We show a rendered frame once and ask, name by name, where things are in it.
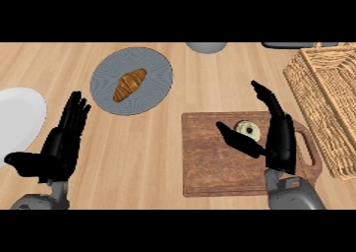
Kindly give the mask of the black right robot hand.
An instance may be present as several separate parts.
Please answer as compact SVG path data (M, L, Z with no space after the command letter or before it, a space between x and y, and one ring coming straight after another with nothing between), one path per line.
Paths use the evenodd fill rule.
M275 95L256 82L250 81L256 98L264 102L269 111L269 127L265 147L243 134L231 130L222 122L216 127L225 144L252 158L265 157L265 167L290 175L296 174L296 137L292 116L284 112Z

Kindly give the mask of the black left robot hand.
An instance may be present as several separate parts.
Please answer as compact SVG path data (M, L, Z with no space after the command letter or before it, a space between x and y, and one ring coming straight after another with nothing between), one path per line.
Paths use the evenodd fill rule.
M80 135L91 105L80 96L72 92L61 110L57 126L49 130L41 152L38 154L13 152L4 157L21 177L36 177L39 183L66 181L73 173Z

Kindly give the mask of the brown wooden cutting board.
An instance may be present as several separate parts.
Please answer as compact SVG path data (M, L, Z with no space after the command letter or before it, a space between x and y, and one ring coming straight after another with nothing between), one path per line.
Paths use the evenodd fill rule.
M264 157L252 158L222 140L216 122L230 129L241 121L259 128L265 146L269 126L266 111L187 112L181 115L182 195L185 197L259 196L266 194Z

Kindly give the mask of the wicker basket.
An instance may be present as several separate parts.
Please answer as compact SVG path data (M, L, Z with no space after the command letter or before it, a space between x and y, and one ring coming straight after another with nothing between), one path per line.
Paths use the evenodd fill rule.
M283 70L330 176L356 178L356 44L302 48Z

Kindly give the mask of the white oval plate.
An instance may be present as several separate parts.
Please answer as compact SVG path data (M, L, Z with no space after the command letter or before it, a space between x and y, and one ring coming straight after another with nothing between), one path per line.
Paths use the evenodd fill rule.
M30 88L0 91L0 167L8 153L21 152L44 127L44 96Z

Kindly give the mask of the brown croissant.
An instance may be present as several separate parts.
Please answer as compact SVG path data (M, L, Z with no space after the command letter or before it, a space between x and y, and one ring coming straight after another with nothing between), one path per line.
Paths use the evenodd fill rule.
M113 102L120 102L137 91L145 77L145 69L138 68L122 74L113 92Z

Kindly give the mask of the grey round plate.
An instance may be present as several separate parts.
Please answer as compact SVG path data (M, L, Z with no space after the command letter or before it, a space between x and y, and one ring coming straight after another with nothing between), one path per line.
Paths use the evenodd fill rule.
M122 74L145 70L137 91L120 101L113 93ZM172 67L166 57L151 48L128 47L98 63L89 80L89 94L98 107L110 114L131 116L148 111L166 98L172 87Z

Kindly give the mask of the dark grey flat appliance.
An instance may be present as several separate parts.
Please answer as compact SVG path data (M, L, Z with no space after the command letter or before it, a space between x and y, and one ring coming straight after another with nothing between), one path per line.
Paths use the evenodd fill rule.
M333 47L337 42L261 42L261 45L271 49L300 49Z

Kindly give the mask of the grey round bowl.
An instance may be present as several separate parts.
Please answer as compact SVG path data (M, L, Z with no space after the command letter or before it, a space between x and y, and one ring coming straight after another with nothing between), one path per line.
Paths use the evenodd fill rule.
M187 42L188 48L203 54L213 54L225 48L225 42Z

